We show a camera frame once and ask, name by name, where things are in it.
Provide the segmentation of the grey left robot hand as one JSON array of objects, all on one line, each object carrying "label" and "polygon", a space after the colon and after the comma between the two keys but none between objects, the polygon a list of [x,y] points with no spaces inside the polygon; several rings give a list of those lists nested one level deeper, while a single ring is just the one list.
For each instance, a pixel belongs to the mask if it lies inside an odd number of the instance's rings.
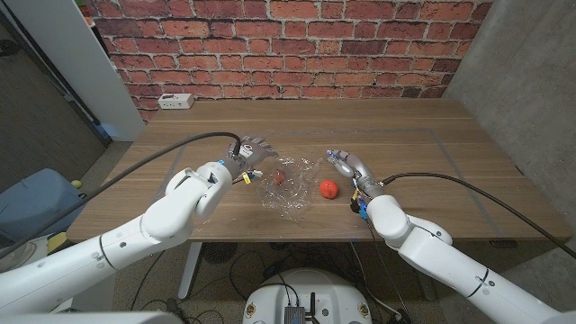
[{"label": "grey left robot hand", "polygon": [[229,150],[223,158],[224,166],[233,178],[245,171],[253,169],[266,158],[278,158],[274,148],[266,143],[264,138],[244,137],[240,142],[238,153],[234,152],[235,143],[229,145]]}]

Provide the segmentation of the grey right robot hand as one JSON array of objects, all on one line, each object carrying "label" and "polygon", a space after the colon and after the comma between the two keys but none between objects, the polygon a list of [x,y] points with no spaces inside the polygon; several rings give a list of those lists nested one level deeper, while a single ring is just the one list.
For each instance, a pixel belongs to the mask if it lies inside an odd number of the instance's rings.
[{"label": "grey right robot hand", "polygon": [[353,179],[359,191],[367,197],[373,199],[384,195],[383,187],[368,166],[355,154],[339,149],[328,150],[327,161],[342,176]]}]

